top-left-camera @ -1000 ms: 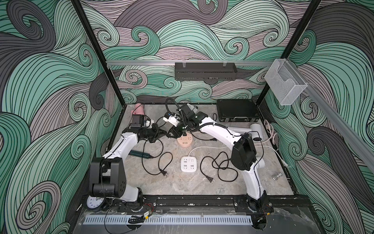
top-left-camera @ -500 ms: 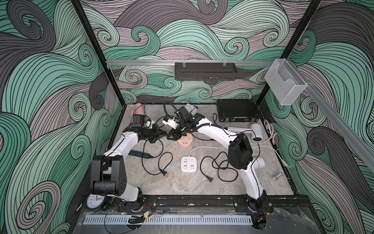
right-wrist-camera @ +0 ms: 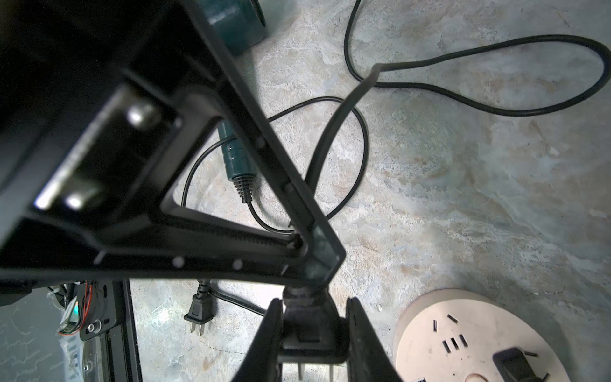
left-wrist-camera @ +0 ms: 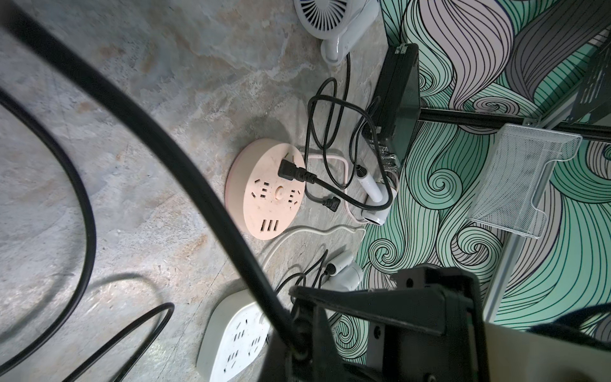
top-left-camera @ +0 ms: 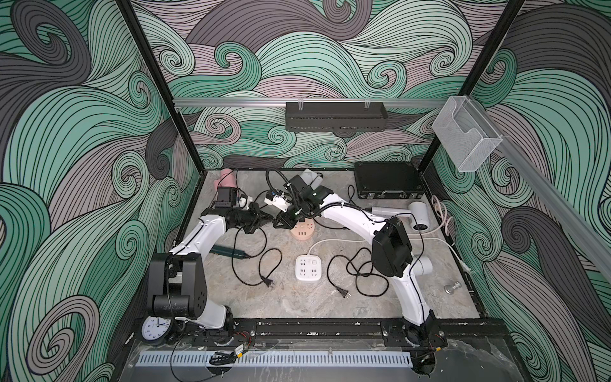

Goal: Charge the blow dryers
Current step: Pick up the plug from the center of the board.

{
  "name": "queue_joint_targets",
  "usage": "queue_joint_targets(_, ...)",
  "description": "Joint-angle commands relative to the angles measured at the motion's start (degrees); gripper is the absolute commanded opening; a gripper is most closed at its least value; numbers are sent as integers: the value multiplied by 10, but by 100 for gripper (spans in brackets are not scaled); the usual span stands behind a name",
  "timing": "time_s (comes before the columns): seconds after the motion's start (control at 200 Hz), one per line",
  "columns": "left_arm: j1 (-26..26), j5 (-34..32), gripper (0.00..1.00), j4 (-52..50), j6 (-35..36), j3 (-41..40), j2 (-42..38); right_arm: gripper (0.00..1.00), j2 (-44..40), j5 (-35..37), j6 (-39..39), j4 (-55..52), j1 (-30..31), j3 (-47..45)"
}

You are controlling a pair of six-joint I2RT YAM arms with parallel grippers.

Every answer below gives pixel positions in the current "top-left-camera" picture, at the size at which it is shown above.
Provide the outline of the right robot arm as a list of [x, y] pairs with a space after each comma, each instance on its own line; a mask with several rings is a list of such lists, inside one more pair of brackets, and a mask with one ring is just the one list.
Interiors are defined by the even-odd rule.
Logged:
[[397, 216], [380, 217], [345, 201], [321, 184], [321, 177], [309, 170], [288, 179], [274, 170], [283, 180], [283, 191], [275, 189], [266, 173], [266, 182], [273, 197], [289, 195], [287, 205], [281, 205], [274, 226], [292, 229], [299, 221], [323, 217], [343, 225], [371, 246], [372, 267], [388, 278], [402, 310], [406, 336], [424, 346], [434, 334], [434, 314], [426, 304], [416, 277], [424, 272], [421, 255], [413, 256], [413, 247], [404, 224]]

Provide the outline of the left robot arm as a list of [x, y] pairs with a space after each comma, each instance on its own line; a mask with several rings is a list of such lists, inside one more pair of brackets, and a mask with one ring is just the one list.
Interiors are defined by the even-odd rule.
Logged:
[[168, 252], [153, 255], [147, 271], [148, 314], [231, 332], [231, 309], [208, 297], [205, 257], [227, 230], [240, 229], [250, 234], [273, 219], [256, 205], [249, 209], [205, 209], [197, 226], [181, 243]]

